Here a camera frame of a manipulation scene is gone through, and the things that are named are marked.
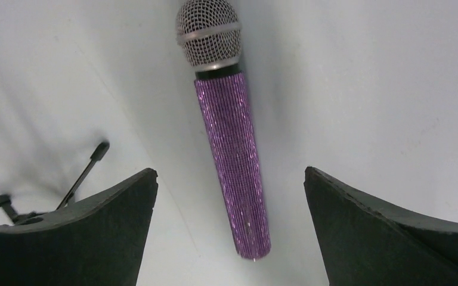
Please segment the purple glitter microphone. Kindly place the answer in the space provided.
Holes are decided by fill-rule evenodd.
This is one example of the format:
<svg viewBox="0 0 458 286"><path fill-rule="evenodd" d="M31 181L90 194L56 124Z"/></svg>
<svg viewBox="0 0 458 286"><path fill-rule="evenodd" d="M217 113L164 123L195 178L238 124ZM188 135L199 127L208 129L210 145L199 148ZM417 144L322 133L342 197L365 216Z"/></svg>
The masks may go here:
<svg viewBox="0 0 458 286"><path fill-rule="evenodd" d="M258 260L271 250L255 133L240 67L242 25L228 1L186 1L177 43L194 82L236 252Z"/></svg>

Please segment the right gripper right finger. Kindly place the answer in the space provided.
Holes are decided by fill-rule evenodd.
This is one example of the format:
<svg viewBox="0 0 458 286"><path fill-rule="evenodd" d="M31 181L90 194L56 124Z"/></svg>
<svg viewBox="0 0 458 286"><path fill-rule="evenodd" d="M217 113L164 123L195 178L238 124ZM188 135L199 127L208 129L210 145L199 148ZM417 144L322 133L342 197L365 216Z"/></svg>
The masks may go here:
<svg viewBox="0 0 458 286"><path fill-rule="evenodd" d="M458 223L396 206L305 169L330 285L458 285Z"/></svg>

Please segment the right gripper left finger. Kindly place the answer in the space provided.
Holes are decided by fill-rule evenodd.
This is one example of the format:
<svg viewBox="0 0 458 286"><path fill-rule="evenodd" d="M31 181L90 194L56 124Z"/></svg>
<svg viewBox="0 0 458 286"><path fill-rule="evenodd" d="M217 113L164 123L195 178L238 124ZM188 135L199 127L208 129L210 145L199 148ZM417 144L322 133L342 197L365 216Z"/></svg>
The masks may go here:
<svg viewBox="0 0 458 286"><path fill-rule="evenodd" d="M22 225L0 225L0 285L135 285L157 190L148 168Z"/></svg>

